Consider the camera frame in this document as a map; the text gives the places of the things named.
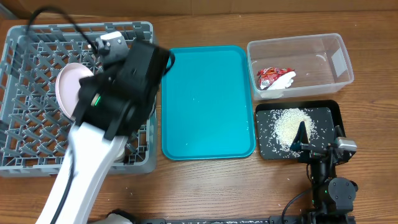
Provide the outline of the white rice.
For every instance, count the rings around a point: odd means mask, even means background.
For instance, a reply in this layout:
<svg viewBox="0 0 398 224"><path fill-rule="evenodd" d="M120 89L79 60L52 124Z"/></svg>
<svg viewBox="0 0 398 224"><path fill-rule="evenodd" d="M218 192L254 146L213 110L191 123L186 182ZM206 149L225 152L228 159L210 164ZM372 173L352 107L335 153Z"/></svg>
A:
<svg viewBox="0 0 398 224"><path fill-rule="evenodd" d="M305 122L310 145L326 147L334 140L333 118L327 107L262 110L256 113L257 138L263 159L296 159L290 150L299 124Z"/></svg>

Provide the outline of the white napkin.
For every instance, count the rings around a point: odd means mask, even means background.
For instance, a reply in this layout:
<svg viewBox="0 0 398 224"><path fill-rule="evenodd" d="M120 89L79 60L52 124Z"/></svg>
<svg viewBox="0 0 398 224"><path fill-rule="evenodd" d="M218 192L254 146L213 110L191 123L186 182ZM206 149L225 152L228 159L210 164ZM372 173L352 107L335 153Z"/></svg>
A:
<svg viewBox="0 0 398 224"><path fill-rule="evenodd" d="M280 76L271 86L267 88L267 90L280 90L288 88L294 82L293 77L295 76L296 73L294 71L288 72Z"/></svg>

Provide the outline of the red snack wrapper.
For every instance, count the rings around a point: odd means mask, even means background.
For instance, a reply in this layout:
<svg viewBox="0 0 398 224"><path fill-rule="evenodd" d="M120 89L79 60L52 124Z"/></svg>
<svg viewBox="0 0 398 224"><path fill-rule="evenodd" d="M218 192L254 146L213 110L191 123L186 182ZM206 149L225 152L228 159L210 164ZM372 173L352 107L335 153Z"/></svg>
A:
<svg viewBox="0 0 398 224"><path fill-rule="evenodd" d="M277 68L277 67L269 67L259 70L257 72L257 85L260 90L267 90L269 86L271 86L280 76L295 71L291 68Z"/></svg>

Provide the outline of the white paper cup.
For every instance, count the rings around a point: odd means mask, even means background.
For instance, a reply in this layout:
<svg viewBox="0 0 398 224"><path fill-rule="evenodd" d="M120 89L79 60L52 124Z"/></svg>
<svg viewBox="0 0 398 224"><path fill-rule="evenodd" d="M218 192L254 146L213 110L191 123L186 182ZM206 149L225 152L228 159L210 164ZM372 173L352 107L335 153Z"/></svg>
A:
<svg viewBox="0 0 398 224"><path fill-rule="evenodd" d="M125 157L125 148L120 148L117 156L115 157L115 162L122 162L124 160Z"/></svg>

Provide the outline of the large white plate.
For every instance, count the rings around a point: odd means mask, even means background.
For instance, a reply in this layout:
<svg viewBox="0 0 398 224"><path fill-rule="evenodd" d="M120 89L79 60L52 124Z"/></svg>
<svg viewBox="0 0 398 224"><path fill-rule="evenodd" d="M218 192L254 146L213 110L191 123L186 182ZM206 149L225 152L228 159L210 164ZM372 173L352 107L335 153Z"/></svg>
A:
<svg viewBox="0 0 398 224"><path fill-rule="evenodd" d="M80 63L69 63L58 73L55 94L57 103L67 118L73 120L72 114L78 103L79 80L93 75L89 68Z"/></svg>

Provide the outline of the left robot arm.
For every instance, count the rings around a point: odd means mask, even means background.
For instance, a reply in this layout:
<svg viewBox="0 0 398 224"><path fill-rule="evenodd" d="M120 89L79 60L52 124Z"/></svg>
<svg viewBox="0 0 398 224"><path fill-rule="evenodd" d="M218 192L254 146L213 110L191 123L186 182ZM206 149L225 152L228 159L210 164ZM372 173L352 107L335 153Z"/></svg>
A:
<svg viewBox="0 0 398 224"><path fill-rule="evenodd" d="M88 221L118 152L148 120L161 79L175 63L170 50L143 40L131 47L96 44L104 70L79 81L68 148L37 223Z"/></svg>

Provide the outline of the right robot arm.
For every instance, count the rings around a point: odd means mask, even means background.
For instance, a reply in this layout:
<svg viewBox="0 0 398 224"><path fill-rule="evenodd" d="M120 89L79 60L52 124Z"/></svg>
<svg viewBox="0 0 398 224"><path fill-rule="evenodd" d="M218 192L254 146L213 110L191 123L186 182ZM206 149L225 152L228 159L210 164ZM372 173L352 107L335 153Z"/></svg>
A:
<svg viewBox="0 0 398 224"><path fill-rule="evenodd" d="M353 211L353 203L358 185L336 175L336 166L347 163L357 150L356 143L345 136L340 126L335 126L335 140L327 146L314 146L309 143L305 123L299 124L297 134L290 147L298 152L299 163L307 165L307 177L310 189L293 198L291 205L301 196L311 193L313 208L302 212L299 223L354 223L349 212Z"/></svg>

